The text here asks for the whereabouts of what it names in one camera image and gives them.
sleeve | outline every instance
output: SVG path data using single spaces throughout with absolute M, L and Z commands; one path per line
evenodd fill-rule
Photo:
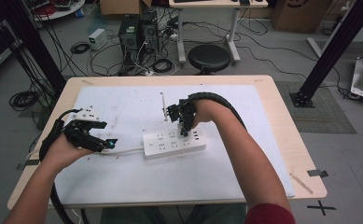
M 246 216 L 244 224 L 295 224 L 295 218 L 284 207 L 262 203 L 251 208 Z

wrist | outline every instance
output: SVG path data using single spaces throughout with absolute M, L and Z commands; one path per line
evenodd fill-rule
M 56 176 L 63 168 L 59 167 L 56 162 L 48 162 L 42 160 L 42 162 L 39 164 L 39 168 L 45 171 L 47 175 L 54 175 Z

black stool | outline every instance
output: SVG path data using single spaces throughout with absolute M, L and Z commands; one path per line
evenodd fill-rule
M 211 75 L 230 65 L 228 52 L 216 45 L 200 45 L 188 54 L 189 63 L 201 70 L 200 75 Z

hand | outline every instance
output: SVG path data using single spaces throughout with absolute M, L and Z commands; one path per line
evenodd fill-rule
M 56 141 L 50 146 L 45 159 L 41 165 L 47 165 L 58 174 L 62 169 L 71 165 L 77 159 L 93 153 L 85 148 L 76 148 L 69 142 L 62 133 Z
M 212 100 L 198 100 L 193 102 L 196 107 L 196 115 L 193 120 L 192 128 L 198 126 L 200 122 L 216 122 L 221 117 L 227 116 L 231 111 Z

person's left hand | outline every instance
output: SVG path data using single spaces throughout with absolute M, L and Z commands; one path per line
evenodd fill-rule
M 47 165 L 54 172 L 59 173 L 79 158 L 90 155 L 91 153 L 93 151 L 87 150 L 86 148 L 74 147 L 62 133 L 50 146 L 42 164 Z

